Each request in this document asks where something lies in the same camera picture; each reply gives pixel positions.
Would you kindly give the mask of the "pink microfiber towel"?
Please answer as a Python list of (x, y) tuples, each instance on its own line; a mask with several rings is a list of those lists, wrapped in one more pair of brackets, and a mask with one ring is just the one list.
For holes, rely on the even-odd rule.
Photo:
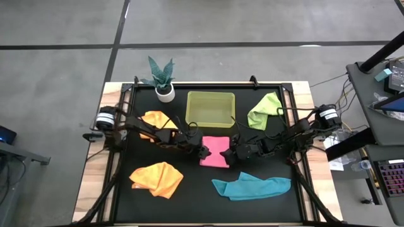
[(211, 155), (207, 156), (204, 160), (200, 159), (200, 166), (215, 167), (215, 168), (229, 168), (225, 158), (220, 154), (229, 149), (229, 137), (214, 137), (204, 136), (203, 145), (209, 149)]

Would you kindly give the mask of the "yellow translucent plastic bin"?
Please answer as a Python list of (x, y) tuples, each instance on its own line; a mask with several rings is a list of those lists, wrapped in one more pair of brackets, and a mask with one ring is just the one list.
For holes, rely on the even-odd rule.
[(188, 124), (199, 127), (231, 128), (235, 118), (235, 95), (226, 92), (190, 91), (187, 94)]

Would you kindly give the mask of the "green microfiber towel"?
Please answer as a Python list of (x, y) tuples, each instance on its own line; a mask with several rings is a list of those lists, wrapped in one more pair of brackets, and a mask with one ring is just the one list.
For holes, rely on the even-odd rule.
[(250, 128), (265, 131), (269, 116), (283, 115), (282, 104), (276, 92), (267, 93), (249, 111), (247, 122)]

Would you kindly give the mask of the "clear plastic bottle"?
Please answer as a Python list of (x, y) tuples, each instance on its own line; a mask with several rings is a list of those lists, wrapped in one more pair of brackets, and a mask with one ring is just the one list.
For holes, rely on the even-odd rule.
[(361, 171), (367, 171), (372, 168), (371, 162), (369, 160), (362, 160), (357, 163), (354, 163), (351, 165), (351, 169), (354, 172), (361, 172)]

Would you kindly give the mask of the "black metal table frame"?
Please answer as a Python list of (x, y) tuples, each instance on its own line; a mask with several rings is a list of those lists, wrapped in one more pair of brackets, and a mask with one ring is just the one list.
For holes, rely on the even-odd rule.
[[(283, 96), (285, 97), (286, 106), (292, 107), (297, 106), (299, 108), (309, 108), (313, 107), (313, 100), (311, 91), (309, 88), (309, 83), (307, 81), (260, 81), (257, 82), (259, 87), (263, 88), (264, 85), (277, 84), (281, 86), (281, 91), (283, 92)], [(129, 101), (131, 98), (129, 97), (130, 91), (132, 91), (132, 87), (134, 82), (107, 82), (104, 85), (104, 89), (102, 92), (102, 97), (100, 100), (99, 107), (103, 107), (106, 105), (115, 105), (120, 100), (121, 96), (123, 96), (124, 101)], [(199, 86), (199, 85), (247, 85), (248, 88), (254, 88), (253, 81), (228, 81), (228, 82), (174, 82), (174, 87), (178, 88), (180, 85), (190, 85), (190, 86)], [(104, 140), (90, 143), (88, 149), (88, 155), (96, 153), (96, 149), (102, 149), (102, 145), (104, 145)], [(326, 158), (326, 154), (318, 150), (316, 148), (312, 148), (306, 154), (307, 158), (305, 158), (299, 164), (299, 168), (302, 173), (305, 174), (306, 180), (309, 180), (310, 173), (310, 183), (313, 186), (313, 190), (317, 194), (317, 196), (321, 199), (322, 203), (326, 206), (326, 208), (330, 211), (335, 218), (339, 220), (343, 219), (342, 212), (340, 209), (340, 204), (338, 202), (335, 185), (333, 182), (333, 177), (331, 176), (331, 170), (329, 168), (328, 160)], [(81, 185), (78, 193), (78, 198), (76, 201), (73, 217), (72, 217), (72, 225), (78, 223), (81, 219), (84, 218), (85, 214), (89, 212), (90, 205), (96, 202), (97, 198), (101, 195), (102, 190), (106, 187), (109, 180), (112, 178), (111, 174), (117, 171), (117, 163), (120, 158), (118, 153), (109, 153), (109, 151), (102, 151), (98, 158), (99, 160), (95, 160), (94, 163), (86, 163), (85, 169), (83, 172), (83, 176), (81, 179)], [(106, 200), (104, 200), (99, 210), (95, 213), (94, 218), (87, 224), (86, 226), (97, 227), (101, 226), (101, 224), (106, 224), (107, 226), (112, 227), (140, 227), (140, 226), (204, 226), (204, 227), (224, 227), (224, 226), (302, 226), (302, 223), (176, 223), (176, 224), (137, 224), (137, 223), (129, 223), (129, 224), (112, 224), (112, 215), (113, 215), (113, 200), (114, 193), (117, 192), (118, 187), (113, 186), (111, 188), (112, 191), (108, 192)], [(314, 221), (315, 219), (320, 221), (325, 221), (324, 216), (320, 214), (318, 208), (315, 210), (314, 202), (310, 201), (309, 195), (303, 186), (300, 186), (303, 197), (303, 208), (306, 211), (304, 217), (306, 217), (309, 221)]]

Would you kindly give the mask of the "blue-lit black device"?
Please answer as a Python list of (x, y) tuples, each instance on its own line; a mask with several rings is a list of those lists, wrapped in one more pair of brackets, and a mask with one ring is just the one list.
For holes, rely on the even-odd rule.
[(13, 145), (17, 133), (0, 125), (0, 143)]

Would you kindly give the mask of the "snake plant in white pot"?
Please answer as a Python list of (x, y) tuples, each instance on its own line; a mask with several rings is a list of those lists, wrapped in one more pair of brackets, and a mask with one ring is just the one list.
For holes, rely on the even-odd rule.
[(152, 79), (140, 79), (143, 84), (147, 84), (155, 88), (157, 98), (163, 103), (169, 103), (175, 98), (175, 90), (172, 84), (174, 63), (172, 59), (160, 69), (155, 60), (148, 56), (148, 62)]

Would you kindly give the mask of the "clear plastic bag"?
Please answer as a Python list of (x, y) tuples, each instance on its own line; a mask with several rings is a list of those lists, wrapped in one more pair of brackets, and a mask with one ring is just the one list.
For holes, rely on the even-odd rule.
[[(334, 145), (346, 140), (351, 135), (352, 135), (352, 133), (346, 129), (338, 129), (337, 131), (332, 132), (332, 134), (323, 141), (323, 145), (326, 149), (330, 148), (331, 146), (334, 146)], [(345, 154), (335, 160), (342, 162), (343, 166), (345, 166), (347, 164), (357, 161), (357, 158), (356, 158), (356, 155), (353, 152), (351, 152), (351, 153)]]

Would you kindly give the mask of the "orange microfiber towel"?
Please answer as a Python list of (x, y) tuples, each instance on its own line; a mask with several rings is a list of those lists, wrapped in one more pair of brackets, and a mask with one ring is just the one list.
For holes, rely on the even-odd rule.
[(183, 174), (167, 162), (138, 168), (129, 176), (132, 189), (148, 189), (152, 196), (166, 199), (172, 197), (183, 178)]
[(177, 126), (174, 124), (174, 122), (161, 111), (147, 111), (141, 118), (146, 123), (153, 125), (158, 129), (177, 129)]

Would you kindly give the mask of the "black round pole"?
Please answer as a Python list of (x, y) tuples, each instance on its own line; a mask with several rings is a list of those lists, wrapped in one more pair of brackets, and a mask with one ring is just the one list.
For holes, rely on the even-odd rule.
[(383, 48), (381, 48), (374, 55), (368, 58), (368, 60), (363, 62), (359, 66), (359, 70), (362, 71), (363, 73), (369, 72), (376, 65), (382, 62), (385, 58), (387, 58), (389, 55), (398, 50), (402, 45), (404, 45), (404, 30), (394, 39), (388, 42)]

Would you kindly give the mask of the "blue microfiber towel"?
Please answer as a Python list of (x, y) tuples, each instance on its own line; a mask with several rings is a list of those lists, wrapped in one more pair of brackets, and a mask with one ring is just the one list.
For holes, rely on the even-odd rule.
[(248, 201), (276, 197), (288, 192), (291, 179), (272, 177), (262, 180), (245, 172), (240, 172), (239, 178), (232, 182), (213, 179), (212, 184), (218, 194), (230, 201)]

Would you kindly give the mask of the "grey cart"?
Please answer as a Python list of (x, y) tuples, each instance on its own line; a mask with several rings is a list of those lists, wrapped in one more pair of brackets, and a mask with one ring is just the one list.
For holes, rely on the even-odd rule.
[(8, 227), (31, 162), (48, 165), (51, 158), (0, 142), (0, 227)]

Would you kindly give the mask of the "tablet with blue screen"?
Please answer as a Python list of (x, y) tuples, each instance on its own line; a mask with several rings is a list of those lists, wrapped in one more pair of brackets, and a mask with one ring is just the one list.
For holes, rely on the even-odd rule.
[(404, 93), (382, 100), (374, 104), (374, 109), (404, 113)]

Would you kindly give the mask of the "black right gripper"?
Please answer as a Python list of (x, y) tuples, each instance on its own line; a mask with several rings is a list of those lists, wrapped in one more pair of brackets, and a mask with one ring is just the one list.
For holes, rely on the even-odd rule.
[(251, 156), (257, 156), (260, 152), (260, 146), (257, 143), (257, 136), (251, 137), (249, 139), (246, 139), (248, 144), (245, 144), (243, 146), (238, 146), (233, 150), (227, 149), (226, 151), (222, 151), (220, 154), (225, 157), (226, 164), (228, 166), (232, 166), (234, 163), (236, 163), (236, 158), (234, 158), (234, 155), (240, 160), (246, 160), (249, 159)]

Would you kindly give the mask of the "black desk crossbar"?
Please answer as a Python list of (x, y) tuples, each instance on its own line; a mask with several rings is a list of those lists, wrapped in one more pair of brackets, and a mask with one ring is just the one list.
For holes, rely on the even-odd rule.
[(363, 131), (356, 133), (348, 139), (339, 142), (338, 144), (333, 145), (330, 148), (327, 148), (327, 159), (328, 161), (333, 161), (351, 151), (355, 151), (367, 145), (377, 145), (377, 142), (370, 128), (364, 129)]

